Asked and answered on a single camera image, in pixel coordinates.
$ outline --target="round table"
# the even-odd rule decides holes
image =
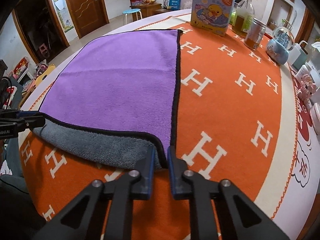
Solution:
[[[231,30],[225,37],[216,36],[190,26],[190,17],[189,9],[168,12],[107,35],[137,29],[183,31],[177,156],[207,179],[231,179],[290,239],[296,239],[320,178],[319,143],[308,109],[295,94],[300,85],[288,65],[278,66],[267,56],[267,37],[253,52]],[[77,53],[47,76],[22,110],[39,108]],[[19,147],[30,195],[46,220],[92,180],[110,181],[123,172],[55,149],[29,130],[20,133]],[[132,239],[190,239],[188,203],[172,200],[167,175],[155,174],[150,201],[136,201]]]

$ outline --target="metal screw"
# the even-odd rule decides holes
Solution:
[[[231,182],[228,179],[224,179],[224,180],[221,181],[221,185],[223,187],[229,187],[231,185]]]
[[[92,186],[94,186],[94,187],[101,187],[101,185],[102,185],[101,180],[95,179],[95,180],[92,182]]]
[[[137,171],[137,170],[129,171],[129,175],[130,175],[131,177],[138,177],[139,174],[140,174],[140,172]]]
[[[187,177],[192,177],[194,172],[191,171],[191,170],[186,170],[186,171],[183,172],[183,174],[186,175]]]

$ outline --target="metal canister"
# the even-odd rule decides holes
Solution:
[[[257,50],[265,32],[266,25],[254,18],[249,28],[248,34],[244,40],[244,44],[249,49]]]

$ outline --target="toy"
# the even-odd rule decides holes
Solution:
[[[192,26],[225,36],[234,0],[193,0]]]
[[[317,90],[316,84],[312,82],[312,78],[305,74],[302,76],[302,80],[300,81],[301,88],[298,90],[298,97],[303,100],[305,105],[308,104],[308,99],[314,94]]]

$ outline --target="black towel edge trim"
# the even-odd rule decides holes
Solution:
[[[181,86],[181,76],[180,76],[180,63],[181,63],[181,47],[180,47],[180,37],[183,34],[182,30],[178,30],[177,37],[177,59],[176,59],[176,86],[173,94],[172,102],[172,114],[171,114],[171,139],[170,146],[176,147],[177,145],[177,128],[178,128],[178,107],[180,99],[180,86]]]
[[[92,132],[96,134],[103,134],[103,135],[108,135],[108,136],[118,136],[118,137],[131,137],[131,138],[137,138],[137,139],[142,139],[151,142],[157,149],[158,152],[158,159],[159,163],[162,168],[163,167],[160,161],[160,158],[162,158],[162,154],[164,154],[164,149],[163,145],[160,141],[160,139],[157,136],[154,136],[153,134],[147,133],[147,132],[136,132],[136,131],[114,131],[114,130],[104,130],[104,129],[98,129],[98,128],[90,128],[90,127],[84,127],[84,126],[79,126],[79,125],[74,125],[74,124],[69,124],[66,122],[59,121],[58,119],[55,119],[45,113],[40,112],[42,116],[45,117],[45,119],[48,119],[49,121],[74,130],[81,130],[81,131],[86,131],[86,132]]]
[[[172,31],[172,30],[176,30],[177,31],[177,59],[176,59],[176,85],[175,85],[175,89],[174,89],[174,93],[173,93],[173,102],[172,102],[172,112],[171,112],[171,136],[170,136],[170,145],[172,146],[176,146],[176,141],[177,141],[177,121],[178,121],[178,104],[179,104],[179,97],[180,97],[180,36],[183,33],[182,30],[177,30],[177,29],[150,29],[150,30],[133,30],[133,31],[127,31],[127,32],[121,32],[121,33],[129,33],[129,32],[143,32],[143,31]],[[93,39],[97,40],[99,38],[103,38],[106,36],[111,36],[111,35],[117,35],[117,34],[121,34],[121,33],[114,33],[114,34],[110,34],[110,35],[105,35],[105,36],[100,36],[98,38]],[[76,58],[76,56],[78,56],[78,54],[88,45],[90,44],[92,41],[88,42],[86,45],[83,46],[83,48],[74,56],[74,58],[63,68],[63,70],[58,74],[58,76],[56,77],[56,79],[53,81],[52,86],[49,88],[48,92],[46,93],[46,95],[44,96],[44,99],[42,100],[40,106],[39,106],[39,111],[41,111],[41,106],[46,98],[46,96],[49,94],[51,88],[53,87],[54,83],[56,82],[56,80],[58,79],[58,77],[60,76],[60,74],[65,70],[65,68]],[[150,141],[151,143],[153,143],[157,149],[157,153],[158,153],[158,159],[159,159],[159,163],[160,166],[164,169],[168,168],[168,163],[167,163],[167,158],[165,157],[165,152],[164,152],[164,148],[162,145],[162,142],[159,140],[158,137],[150,134],[150,133],[146,133],[146,132],[132,132],[132,131],[127,131],[127,132],[123,132],[123,131],[112,131],[112,130],[102,130],[102,129],[96,129],[96,128],[88,128],[88,127],[83,127],[83,126],[77,126],[77,125],[72,125],[72,124],[68,124],[62,121],[59,121],[45,113],[41,113],[43,114],[45,117],[47,117],[47,119],[49,119],[52,122],[55,122],[61,126],[64,127],[69,127],[72,129],[76,129],[76,130],[83,130],[83,131],[89,131],[89,132],[96,132],[96,133],[100,133],[100,134],[106,134],[106,135],[116,135],[116,136],[124,136],[124,137],[134,137],[134,138],[139,138],[139,139],[145,139],[147,141]]]

